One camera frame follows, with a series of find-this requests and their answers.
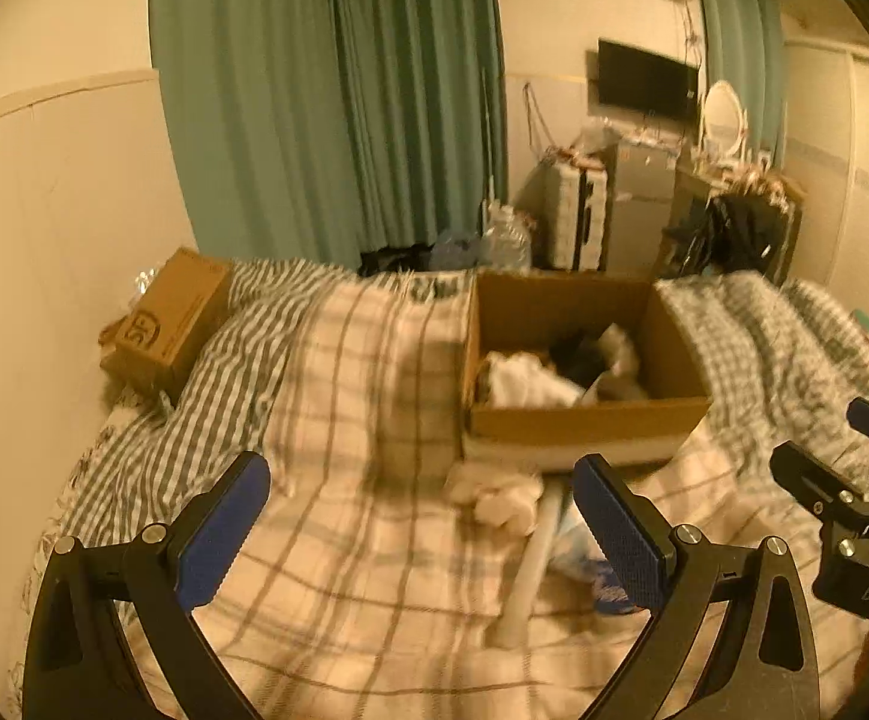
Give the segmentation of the blue tissue packet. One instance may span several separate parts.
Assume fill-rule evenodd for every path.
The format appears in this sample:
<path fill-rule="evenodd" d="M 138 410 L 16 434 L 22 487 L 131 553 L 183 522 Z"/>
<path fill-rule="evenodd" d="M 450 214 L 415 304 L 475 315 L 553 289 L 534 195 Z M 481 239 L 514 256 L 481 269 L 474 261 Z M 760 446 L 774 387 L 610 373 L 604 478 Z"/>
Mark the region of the blue tissue packet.
<path fill-rule="evenodd" d="M 576 507 L 564 512 L 551 548 L 550 566 L 574 582 L 585 583 L 597 613 L 626 616 L 638 611 Z"/>

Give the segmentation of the white cloth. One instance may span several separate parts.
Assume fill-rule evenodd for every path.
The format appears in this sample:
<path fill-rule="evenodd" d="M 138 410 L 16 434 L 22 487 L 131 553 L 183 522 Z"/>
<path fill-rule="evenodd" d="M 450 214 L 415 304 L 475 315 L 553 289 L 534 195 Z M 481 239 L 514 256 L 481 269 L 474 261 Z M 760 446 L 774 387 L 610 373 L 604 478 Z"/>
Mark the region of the white cloth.
<path fill-rule="evenodd" d="M 532 353 L 501 355 L 491 351 L 485 358 L 485 398 L 489 408 L 541 410 L 573 406 L 585 394 L 575 383 L 543 366 Z"/>

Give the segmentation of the green checkered duvet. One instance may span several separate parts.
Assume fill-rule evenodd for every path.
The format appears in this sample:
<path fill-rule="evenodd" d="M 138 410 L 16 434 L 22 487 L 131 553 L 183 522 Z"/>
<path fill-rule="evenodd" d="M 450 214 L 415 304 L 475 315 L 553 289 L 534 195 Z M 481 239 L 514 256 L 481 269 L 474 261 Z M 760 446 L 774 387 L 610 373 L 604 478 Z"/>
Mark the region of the green checkered duvet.
<path fill-rule="evenodd" d="M 810 517 L 768 470 L 793 439 L 869 492 L 869 440 L 846 424 L 869 398 L 869 348 L 804 281 L 754 275 L 667 281 L 711 410 L 647 491 L 725 541 L 777 532 L 818 559 Z M 231 319 L 178 405 L 124 397 L 78 461 L 42 538 L 121 543 L 210 488 L 240 450 L 272 468 L 268 511 L 219 599 L 228 614 L 278 605 L 480 624 L 499 610 L 519 552 L 444 499 L 459 458 L 464 277 L 363 280 L 304 260 L 241 263 Z"/>

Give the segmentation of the silver mini fridge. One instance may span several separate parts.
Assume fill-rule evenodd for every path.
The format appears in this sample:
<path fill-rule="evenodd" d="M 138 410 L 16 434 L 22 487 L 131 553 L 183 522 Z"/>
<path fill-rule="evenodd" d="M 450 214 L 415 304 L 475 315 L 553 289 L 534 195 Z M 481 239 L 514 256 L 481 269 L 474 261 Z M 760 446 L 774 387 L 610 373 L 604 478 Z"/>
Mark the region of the silver mini fridge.
<path fill-rule="evenodd" d="M 667 149 L 621 140 L 605 151 L 608 172 L 605 271 L 649 277 L 675 193 L 676 158 Z"/>

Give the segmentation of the large clear water bottle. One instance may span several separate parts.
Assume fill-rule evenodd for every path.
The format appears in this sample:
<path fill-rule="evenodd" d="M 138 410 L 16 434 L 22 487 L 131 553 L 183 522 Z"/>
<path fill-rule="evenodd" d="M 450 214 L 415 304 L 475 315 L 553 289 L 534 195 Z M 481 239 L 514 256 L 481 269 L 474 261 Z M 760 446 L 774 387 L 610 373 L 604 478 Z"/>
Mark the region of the large clear water bottle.
<path fill-rule="evenodd" d="M 482 234 L 482 261 L 493 270 L 530 270 L 532 266 L 530 232 L 512 206 L 491 202 L 486 207 L 486 221 Z"/>

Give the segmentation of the white louvered wardrobe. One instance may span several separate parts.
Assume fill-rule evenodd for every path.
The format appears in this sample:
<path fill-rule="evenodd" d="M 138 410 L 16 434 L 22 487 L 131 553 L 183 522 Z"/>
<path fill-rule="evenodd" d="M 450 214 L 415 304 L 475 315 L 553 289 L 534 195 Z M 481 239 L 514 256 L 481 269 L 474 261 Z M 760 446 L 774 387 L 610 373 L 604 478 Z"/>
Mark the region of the white louvered wardrobe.
<path fill-rule="evenodd" d="M 869 52 L 787 43 L 784 172 L 807 192 L 790 273 L 869 318 Z"/>

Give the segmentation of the open cardboard box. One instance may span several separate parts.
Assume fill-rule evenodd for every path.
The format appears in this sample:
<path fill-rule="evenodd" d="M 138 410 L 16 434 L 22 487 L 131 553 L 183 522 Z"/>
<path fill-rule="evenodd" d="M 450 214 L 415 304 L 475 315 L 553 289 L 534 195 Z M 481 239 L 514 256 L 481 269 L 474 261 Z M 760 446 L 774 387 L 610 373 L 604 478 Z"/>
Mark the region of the open cardboard box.
<path fill-rule="evenodd" d="M 551 271 L 478 275 L 460 394 L 467 460 L 543 473 L 667 460 L 711 405 L 655 284 Z"/>

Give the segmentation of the beige plaid blanket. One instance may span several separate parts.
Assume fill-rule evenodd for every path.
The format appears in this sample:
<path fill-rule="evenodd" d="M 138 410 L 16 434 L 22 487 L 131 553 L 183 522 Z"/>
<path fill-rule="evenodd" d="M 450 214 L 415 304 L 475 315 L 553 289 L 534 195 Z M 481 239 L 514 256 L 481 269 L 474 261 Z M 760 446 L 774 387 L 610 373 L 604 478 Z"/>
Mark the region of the beige plaid blanket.
<path fill-rule="evenodd" d="M 635 340 L 641 403 L 477 410 L 489 351 L 546 349 L 618 325 Z M 717 543 L 777 535 L 800 575 L 818 522 L 774 483 L 797 442 L 869 497 L 869 344 L 804 280 L 754 273 L 612 280 L 482 271 L 363 280 L 306 260 L 241 263 L 229 317 L 171 413 L 142 408 L 93 461 L 65 527 L 124 543 L 176 518 L 244 450 L 272 491 L 197 614 L 229 674 L 268 718 L 574 718 L 644 628 L 605 616 L 584 583 L 548 574 L 525 644 L 489 647 L 524 542 L 447 499 L 465 433 L 567 460 L 654 439 L 636 484 L 673 523 Z"/>

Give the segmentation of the black wall television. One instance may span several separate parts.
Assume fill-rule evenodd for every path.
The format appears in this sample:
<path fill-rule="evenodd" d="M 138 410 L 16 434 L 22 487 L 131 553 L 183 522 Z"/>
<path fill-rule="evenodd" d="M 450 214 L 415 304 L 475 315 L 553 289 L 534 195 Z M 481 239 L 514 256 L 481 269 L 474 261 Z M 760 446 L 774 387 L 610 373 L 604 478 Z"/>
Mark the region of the black wall television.
<path fill-rule="evenodd" d="M 696 119 L 698 91 L 696 67 L 600 39 L 597 49 L 600 104 L 688 124 Z"/>

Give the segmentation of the black round lens cap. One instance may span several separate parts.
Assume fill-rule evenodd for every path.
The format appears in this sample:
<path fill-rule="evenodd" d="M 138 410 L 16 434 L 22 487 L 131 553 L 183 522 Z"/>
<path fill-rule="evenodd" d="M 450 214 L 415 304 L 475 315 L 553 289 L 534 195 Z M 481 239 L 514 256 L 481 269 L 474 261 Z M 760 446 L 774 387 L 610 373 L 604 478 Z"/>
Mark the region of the black round lens cap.
<path fill-rule="evenodd" d="M 589 390 L 595 380 L 608 371 L 608 362 L 597 339 L 584 333 L 553 344 L 550 359 L 563 379 L 575 383 L 582 390 Z"/>

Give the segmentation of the white translucent tube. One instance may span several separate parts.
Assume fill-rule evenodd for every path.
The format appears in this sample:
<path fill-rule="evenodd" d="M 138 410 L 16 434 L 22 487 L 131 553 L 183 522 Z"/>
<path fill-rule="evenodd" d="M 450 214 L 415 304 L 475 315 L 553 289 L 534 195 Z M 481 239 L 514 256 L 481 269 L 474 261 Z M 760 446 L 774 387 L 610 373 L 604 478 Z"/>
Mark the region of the white translucent tube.
<path fill-rule="evenodd" d="M 525 647 L 533 603 L 550 562 L 551 550 L 563 516 L 567 483 L 564 476 L 548 479 L 540 499 L 539 523 L 528 538 L 519 569 L 504 603 L 501 616 L 489 631 L 488 645 L 495 649 Z"/>

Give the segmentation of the oval white mirror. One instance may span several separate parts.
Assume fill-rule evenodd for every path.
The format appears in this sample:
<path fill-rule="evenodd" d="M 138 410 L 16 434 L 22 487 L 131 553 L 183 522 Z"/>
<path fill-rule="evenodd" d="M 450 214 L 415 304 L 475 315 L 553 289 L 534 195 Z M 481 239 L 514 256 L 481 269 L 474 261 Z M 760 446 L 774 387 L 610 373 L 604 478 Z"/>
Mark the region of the oval white mirror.
<path fill-rule="evenodd" d="M 747 111 L 725 80 L 709 88 L 701 110 L 702 146 L 717 158 L 740 158 L 747 138 Z"/>

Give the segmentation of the brown SF shipping box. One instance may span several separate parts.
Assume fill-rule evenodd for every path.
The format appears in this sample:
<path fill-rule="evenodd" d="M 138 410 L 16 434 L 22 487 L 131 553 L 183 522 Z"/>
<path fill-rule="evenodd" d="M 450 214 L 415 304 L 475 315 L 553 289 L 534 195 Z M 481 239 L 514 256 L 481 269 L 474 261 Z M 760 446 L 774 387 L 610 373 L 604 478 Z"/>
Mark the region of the brown SF shipping box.
<path fill-rule="evenodd" d="M 179 247 L 128 314 L 99 337 L 101 369 L 149 398 L 181 398 L 200 351 L 229 316 L 233 264 Z"/>

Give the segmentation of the large green curtain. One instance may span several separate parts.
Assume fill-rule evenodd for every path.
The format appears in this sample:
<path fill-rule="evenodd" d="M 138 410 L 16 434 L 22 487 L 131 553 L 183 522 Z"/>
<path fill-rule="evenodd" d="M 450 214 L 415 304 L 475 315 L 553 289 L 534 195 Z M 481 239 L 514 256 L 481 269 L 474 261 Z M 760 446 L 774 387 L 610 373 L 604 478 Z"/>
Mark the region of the large green curtain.
<path fill-rule="evenodd" d="M 202 252 L 352 266 L 507 192 L 498 0 L 148 0 Z"/>

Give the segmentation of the white suitcase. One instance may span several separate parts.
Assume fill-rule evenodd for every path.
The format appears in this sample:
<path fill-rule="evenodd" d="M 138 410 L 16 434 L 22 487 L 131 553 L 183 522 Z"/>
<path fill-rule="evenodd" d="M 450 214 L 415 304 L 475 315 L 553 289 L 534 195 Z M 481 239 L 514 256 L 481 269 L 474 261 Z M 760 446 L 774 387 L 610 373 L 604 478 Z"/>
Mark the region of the white suitcase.
<path fill-rule="evenodd" d="M 599 160 L 555 161 L 545 179 L 546 257 L 555 270 L 602 266 L 606 171 Z"/>

